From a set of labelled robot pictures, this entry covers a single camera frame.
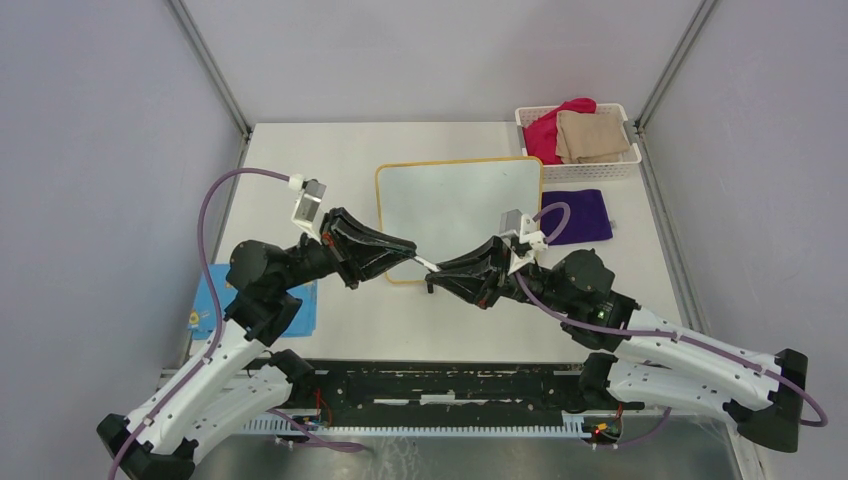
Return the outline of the yellow framed whiteboard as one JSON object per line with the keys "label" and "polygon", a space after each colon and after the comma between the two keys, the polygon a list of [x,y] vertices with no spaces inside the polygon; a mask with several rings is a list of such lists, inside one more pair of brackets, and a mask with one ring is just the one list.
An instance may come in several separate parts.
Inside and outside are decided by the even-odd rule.
{"label": "yellow framed whiteboard", "polygon": [[503,213],[535,213],[543,165],[526,156],[385,164],[375,186],[381,231],[414,242],[420,257],[438,263],[497,234]]}

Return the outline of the red capped whiteboard marker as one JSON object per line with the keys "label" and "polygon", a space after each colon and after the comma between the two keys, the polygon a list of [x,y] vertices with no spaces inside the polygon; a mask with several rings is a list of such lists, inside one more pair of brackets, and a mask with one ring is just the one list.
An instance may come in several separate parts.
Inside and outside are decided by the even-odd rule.
{"label": "red capped whiteboard marker", "polygon": [[433,262],[431,262],[431,261],[429,261],[429,260],[427,260],[427,259],[425,259],[421,256],[416,255],[412,258],[412,260],[416,264],[425,268],[428,272],[440,272],[441,271],[440,267],[437,264],[435,264],[435,263],[433,263]]}

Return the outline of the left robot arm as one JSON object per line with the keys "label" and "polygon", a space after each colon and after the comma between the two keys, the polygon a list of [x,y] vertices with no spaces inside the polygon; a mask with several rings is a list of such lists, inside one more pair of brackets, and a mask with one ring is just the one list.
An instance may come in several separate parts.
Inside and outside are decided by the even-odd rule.
{"label": "left robot arm", "polygon": [[246,240],[232,251],[227,282],[234,300],[217,307],[206,346],[130,414],[107,415],[97,433],[113,458],[108,476],[188,479],[224,439],[261,413],[314,394],[311,366],[291,350],[273,355],[256,378],[228,393],[228,381],[288,329],[302,302],[291,289],[338,275],[355,289],[416,255],[414,242],[386,235],[343,208],[323,216],[316,235],[287,249]]}

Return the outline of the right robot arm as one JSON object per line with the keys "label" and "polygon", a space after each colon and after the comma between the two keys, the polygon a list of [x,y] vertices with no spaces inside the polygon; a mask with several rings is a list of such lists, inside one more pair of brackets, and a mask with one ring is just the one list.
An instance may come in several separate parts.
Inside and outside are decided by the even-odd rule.
{"label": "right robot arm", "polygon": [[736,347],[676,325],[613,289],[614,273],[594,250],[574,250],[552,267],[520,258],[493,237],[428,269],[428,283],[487,309],[501,299],[559,321],[591,350],[577,382],[591,408],[611,401],[689,411],[725,422],[770,450],[798,450],[807,357]]}

